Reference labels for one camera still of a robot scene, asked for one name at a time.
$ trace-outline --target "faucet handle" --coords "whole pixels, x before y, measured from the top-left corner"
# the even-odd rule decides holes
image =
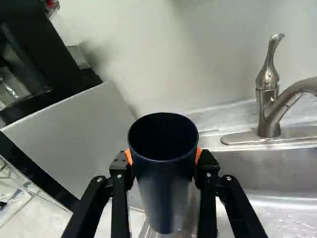
[[[279,75],[273,63],[275,49],[278,43],[284,38],[284,34],[272,35],[269,43],[266,58],[261,71],[256,79],[257,90],[270,90],[278,86]]]

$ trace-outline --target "black appliance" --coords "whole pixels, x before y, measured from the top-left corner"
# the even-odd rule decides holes
[[[53,0],[0,0],[0,119],[3,125],[92,88],[51,24]]]

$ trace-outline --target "white wall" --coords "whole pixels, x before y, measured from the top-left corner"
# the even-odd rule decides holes
[[[53,19],[137,116],[254,95],[271,34],[281,87],[317,75],[314,0],[60,0]]]

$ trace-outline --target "faucet base plate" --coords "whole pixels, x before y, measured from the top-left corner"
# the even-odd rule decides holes
[[[224,145],[259,145],[259,144],[279,144],[291,142],[307,142],[317,140],[317,126],[297,126],[284,127],[282,134],[276,138],[261,138],[257,136],[255,128],[224,135],[221,139]]]

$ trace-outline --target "sink basin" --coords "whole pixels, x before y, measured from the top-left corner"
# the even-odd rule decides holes
[[[225,133],[200,133],[199,146],[218,160],[219,175],[235,176],[245,190],[269,238],[317,237],[317,140],[298,143],[224,145]],[[191,184],[188,220],[176,233],[160,235],[145,222],[139,238],[194,238],[200,191]],[[234,238],[217,198],[218,237]]]

